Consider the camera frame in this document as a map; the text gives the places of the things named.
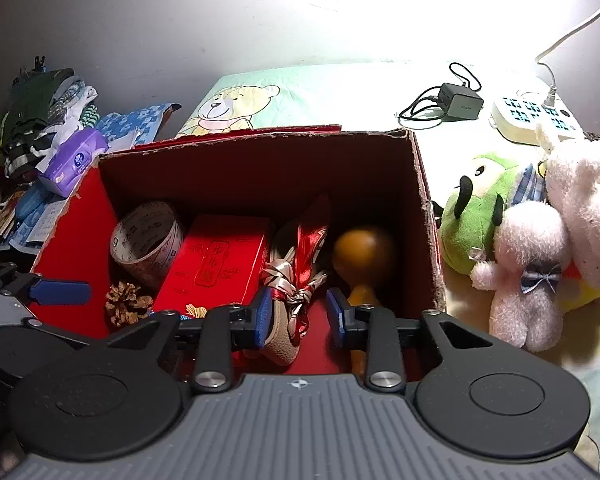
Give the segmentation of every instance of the teddy bear print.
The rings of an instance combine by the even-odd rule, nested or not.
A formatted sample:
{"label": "teddy bear print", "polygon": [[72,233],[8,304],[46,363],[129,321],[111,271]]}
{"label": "teddy bear print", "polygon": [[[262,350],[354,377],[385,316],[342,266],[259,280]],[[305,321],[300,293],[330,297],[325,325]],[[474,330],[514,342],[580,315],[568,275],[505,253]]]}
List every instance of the teddy bear print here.
{"label": "teddy bear print", "polygon": [[280,88],[275,85],[223,88],[202,103],[198,113],[184,123],[176,138],[250,129],[253,127],[251,117],[263,110],[279,93]]}

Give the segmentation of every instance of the charger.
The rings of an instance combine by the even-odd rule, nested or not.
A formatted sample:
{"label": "charger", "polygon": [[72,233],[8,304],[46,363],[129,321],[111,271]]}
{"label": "charger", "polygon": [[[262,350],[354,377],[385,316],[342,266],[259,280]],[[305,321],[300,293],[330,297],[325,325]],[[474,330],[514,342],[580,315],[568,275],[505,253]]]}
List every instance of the charger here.
{"label": "charger", "polygon": [[[475,79],[478,83],[478,88],[471,88],[471,81],[467,76],[461,75],[453,69],[454,65],[461,66],[466,72]],[[452,83],[443,83],[440,86],[432,86],[422,92],[416,99],[398,114],[399,119],[409,121],[435,121],[445,117],[455,120],[474,120],[478,118],[478,114],[484,105],[484,100],[477,94],[482,89],[482,84],[478,78],[463,64],[453,62],[449,64],[449,70],[459,80],[462,81],[462,86]],[[428,92],[439,89],[438,95],[426,95]],[[435,104],[430,104],[416,110],[418,104],[423,101],[431,101]],[[433,117],[415,117],[419,113],[431,108],[439,108],[439,114]]]}
{"label": "charger", "polygon": [[438,105],[445,117],[473,121],[478,118],[484,101],[466,86],[443,83],[438,92]]}

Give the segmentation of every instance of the packing tape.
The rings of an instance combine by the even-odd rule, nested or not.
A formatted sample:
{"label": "packing tape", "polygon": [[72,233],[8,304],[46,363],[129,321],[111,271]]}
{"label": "packing tape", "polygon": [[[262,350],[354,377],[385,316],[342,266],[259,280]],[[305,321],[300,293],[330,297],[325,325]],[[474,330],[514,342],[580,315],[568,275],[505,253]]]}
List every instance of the packing tape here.
{"label": "packing tape", "polygon": [[143,285],[158,291],[182,245],[182,226],[166,202],[147,202],[113,229],[109,252]]}

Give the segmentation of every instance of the cardboard box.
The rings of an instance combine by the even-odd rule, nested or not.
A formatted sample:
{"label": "cardboard box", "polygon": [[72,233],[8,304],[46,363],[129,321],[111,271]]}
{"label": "cardboard box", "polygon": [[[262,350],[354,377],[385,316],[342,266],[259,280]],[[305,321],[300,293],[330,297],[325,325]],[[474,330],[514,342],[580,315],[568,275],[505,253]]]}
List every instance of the cardboard box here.
{"label": "cardboard box", "polygon": [[[33,267],[48,278],[87,280],[92,300],[64,308],[34,304],[32,311],[61,328],[106,336],[104,295],[124,277],[109,256],[109,238],[119,219],[141,203],[170,202],[186,227],[198,213],[266,217],[280,227],[322,192],[332,207],[324,250],[347,228],[381,225],[395,237],[401,262],[379,299],[401,317],[444,309],[432,208],[413,133],[302,130],[185,138],[99,158]],[[288,373],[349,370],[348,352],[337,352],[331,342],[322,302],[331,285],[344,286],[333,276],[314,296],[309,333]]]}

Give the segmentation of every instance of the red box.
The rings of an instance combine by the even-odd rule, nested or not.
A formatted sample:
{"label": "red box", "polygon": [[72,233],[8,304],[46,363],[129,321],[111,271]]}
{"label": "red box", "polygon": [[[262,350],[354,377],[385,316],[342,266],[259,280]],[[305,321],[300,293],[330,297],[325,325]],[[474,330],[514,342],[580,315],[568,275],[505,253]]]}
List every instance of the red box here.
{"label": "red box", "polygon": [[268,254],[269,219],[196,216],[154,303],[154,311],[187,304],[213,308],[249,303]]}

